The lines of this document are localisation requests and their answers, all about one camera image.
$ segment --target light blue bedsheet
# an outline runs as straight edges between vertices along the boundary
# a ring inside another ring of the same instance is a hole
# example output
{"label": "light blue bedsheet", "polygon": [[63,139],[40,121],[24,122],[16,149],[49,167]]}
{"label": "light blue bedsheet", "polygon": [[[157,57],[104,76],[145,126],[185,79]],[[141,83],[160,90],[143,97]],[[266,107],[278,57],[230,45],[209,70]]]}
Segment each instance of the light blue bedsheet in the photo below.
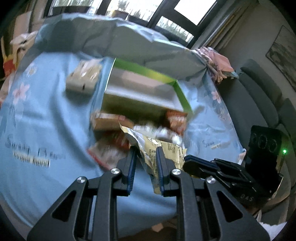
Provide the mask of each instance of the light blue bedsheet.
{"label": "light blue bedsheet", "polygon": [[[104,58],[92,97],[65,91],[81,59]],[[161,34],[122,19],[64,14],[48,18],[23,58],[0,110],[0,198],[32,227],[79,176],[103,170],[87,154],[95,143],[89,117],[101,107],[114,57],[180,80],[194,116],[185,133],[188,154],[237,162],[242,147],[226,106],[199,58]],[[49,159],[43,167],[27,157]],[[118,198],[119,236],[131,235],[176,214],[175,198],[153,193],[137,164],[133,191]]]}

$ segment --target black bracket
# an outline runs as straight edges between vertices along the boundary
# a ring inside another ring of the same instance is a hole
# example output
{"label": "black bracket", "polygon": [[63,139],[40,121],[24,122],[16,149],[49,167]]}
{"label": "black bracket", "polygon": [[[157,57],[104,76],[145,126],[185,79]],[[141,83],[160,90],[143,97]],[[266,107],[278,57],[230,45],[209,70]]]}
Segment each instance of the black bracket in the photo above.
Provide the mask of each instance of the black bracket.
{"label": "black bracket", "polygon": [[101,177],[79,177],[41,217],[28,234],[27,241],[89,240],[89,220],[93,197],[93,241],[115,241],[117,235],[117,196],[128,196],[133,187],[138,150],[131,147],[117,168]]}
{"label": "black bracket", "polygon": [[203,179],[214,177],[245,208],[260,210],[276,191],[265,189],[239,164],[217,158],[209,162],[191,155],[184,159],[185,172]]}
{"label": "black bracket", "polygon": [[176,169],[156,151],[160,190],[176,196],[178,241],[269,241],[265,229],[214,177],[205,180]]}

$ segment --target snack package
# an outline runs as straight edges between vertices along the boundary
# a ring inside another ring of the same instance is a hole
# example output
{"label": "snack package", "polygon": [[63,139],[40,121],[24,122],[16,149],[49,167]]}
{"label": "snack package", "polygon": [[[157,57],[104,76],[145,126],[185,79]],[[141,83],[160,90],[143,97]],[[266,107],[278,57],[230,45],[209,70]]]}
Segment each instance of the snack package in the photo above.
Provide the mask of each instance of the snack package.
{"label": "snack package", "polygon": [[134,126],[134,131],[141,133],[146,137],[157,139],[164,142],[170,142],[177,144],[178,146],[184,148],[183,138],[176,132],[166,128],[166,127],[154,127],[150,124],[146,126]]}
{"label": "snack package", "polygon": [[66,79],[66,90],[93,94],[103,59],[81,60],[76,69]]}
{"label": "snack package", "polygon": [[145,171],[150,175],[154,193],[161,194],[158,183],[158,171],[156,166],[156,148],[161,146],[163,148],[165,157],[173,160],[176,168],[178,169],[182,169],[186,149],[183,150],[176,144],[146,137],[128,127],[121,126],[121,129],[127,136],[130,144],[135,145],[139,148],[143,157],[141,159],[141,163]]}
{"label": "snack package", "polygon": [[115,168],[120,159],[128,156],[128,150],[119,149],[104,137],[90,147],[87,152],[100,166],[107,170]]}
{"label": "snack package", "polygon": [[165,117],[168,127],[183,136],[186,129],[187,113],[177,110],[167,110]]}
{"label": "snack package", "polygon": [[131,120],[123,115],[114,115],[95,111],[91,114],[91,125],[94,130],[111,131],[120,130],[120,125],[133,128],[134,124]]}
{"label": "snack package", "polygon": [[116,147],[122,150],[129,150],[130,145],[127,137],[125,134],[120,131],[107,131],[105,132],[104,136],[108,138],[111,143],[114,143]]}

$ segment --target pink cloth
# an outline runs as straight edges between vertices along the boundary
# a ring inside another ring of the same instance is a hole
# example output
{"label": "pink cloth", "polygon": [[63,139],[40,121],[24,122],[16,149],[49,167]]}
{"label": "pink cloth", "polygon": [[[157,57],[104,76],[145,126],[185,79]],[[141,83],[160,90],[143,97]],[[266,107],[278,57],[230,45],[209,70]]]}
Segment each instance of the pink cloth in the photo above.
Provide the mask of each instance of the pink cloth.
{"label": "pink cloth", "polygon": [[217,53],[214,49],[208,47],[201,47],[196,49],[196,51],[205,58],[205,60],[212,66],[217,73],[212,74],[212,80],[218,84],[222,82],[223,79],[227,78],[222,71],[224,72],[233,72],[234,69],[231,67],[230,62],[227,57]]}

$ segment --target framed picture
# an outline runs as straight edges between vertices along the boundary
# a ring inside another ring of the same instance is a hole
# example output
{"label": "framed picture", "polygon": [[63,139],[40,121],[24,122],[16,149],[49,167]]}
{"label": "framed picture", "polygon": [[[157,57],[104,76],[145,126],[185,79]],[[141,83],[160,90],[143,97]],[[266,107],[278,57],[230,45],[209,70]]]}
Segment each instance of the framed picture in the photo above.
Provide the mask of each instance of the framed picture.
{"label": "framed picture", "polygon": [[296,36],[282,26],[266,57],[282,72],[296,91]]}

